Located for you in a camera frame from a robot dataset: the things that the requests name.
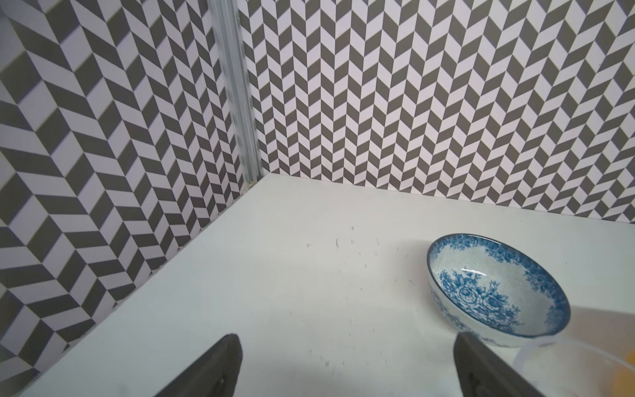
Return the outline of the blue white patterned bowl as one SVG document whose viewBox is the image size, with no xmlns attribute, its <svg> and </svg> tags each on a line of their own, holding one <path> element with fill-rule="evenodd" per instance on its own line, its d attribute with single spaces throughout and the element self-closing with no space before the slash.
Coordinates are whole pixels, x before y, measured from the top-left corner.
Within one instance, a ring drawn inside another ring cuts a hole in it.
<svg viewBox="0 0 635 397">
<path fill-rule="evenodd" d="M 428 287 L 458 331 L 497 347 L 520 347 L 563 331 L 567 295 L 529 256 L 491 238 L 455 233 L 428 248 Z"/>
</svg>

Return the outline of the yellow plastic storage box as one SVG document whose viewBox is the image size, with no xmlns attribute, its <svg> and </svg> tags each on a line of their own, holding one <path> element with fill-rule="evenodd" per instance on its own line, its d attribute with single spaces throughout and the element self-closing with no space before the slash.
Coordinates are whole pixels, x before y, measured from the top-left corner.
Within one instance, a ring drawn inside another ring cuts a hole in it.
<svg viewBox="0 0 635 397">
<path fill-rule="evenodd" d="M 634 351 L 623 358 L 623 364 L 615 371 L 611 395 L 613 397 L 635 397 Z"/>
</svg>

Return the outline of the clear plastic cup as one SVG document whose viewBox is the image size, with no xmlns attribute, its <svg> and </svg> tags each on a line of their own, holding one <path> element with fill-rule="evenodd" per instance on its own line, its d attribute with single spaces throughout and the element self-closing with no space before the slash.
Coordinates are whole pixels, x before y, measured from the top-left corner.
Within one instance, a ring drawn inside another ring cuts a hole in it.
<svg viewBox="0 0 635 397">
<path fill-rule="evenodd" d="M 612 396 L 623 359 L 584 342 L 551 336 L 524 344 L 513 368 L 544 396 Z"/>
</svg>

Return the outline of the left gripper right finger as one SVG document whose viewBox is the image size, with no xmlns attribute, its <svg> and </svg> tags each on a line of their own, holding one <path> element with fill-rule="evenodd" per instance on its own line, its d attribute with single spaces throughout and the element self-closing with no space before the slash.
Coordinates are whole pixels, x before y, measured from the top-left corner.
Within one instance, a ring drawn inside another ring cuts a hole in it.
<svg viewBox="0 0 635 397">
<path fill-rule="evenodd" d="M 457 334 L 453 358 L 465 397 L 543 397 L 538 389 L 470 332 Z"/>
</svg>

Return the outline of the aluminium corner post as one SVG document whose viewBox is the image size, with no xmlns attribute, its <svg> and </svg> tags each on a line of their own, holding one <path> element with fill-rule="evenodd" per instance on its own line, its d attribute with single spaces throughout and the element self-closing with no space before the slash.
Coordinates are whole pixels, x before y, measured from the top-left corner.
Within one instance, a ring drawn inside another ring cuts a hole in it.
<svg viewBox="0 0 635 397">
<path fill-rule="evenodd" d="M 263 169 L 238 10 L 236 4 L 230 0 L 210 0 L 208 3 L 218 42 L 219 59 L 226 79 L 241 167 L 246 187 L 251 188 L 262 178 Z"/>
</svg>

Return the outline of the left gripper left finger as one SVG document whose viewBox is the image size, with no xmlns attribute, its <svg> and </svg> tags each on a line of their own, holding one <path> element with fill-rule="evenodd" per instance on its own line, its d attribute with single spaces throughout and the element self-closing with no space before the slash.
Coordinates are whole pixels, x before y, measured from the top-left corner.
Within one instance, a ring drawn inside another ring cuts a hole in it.
<svg viewBox="0 0 635 397">
<path fill-rule="evenodd" d="M 238 335 L 225 335 L 155 397 L 232 397 L 242 359 Z"/>
</svg>

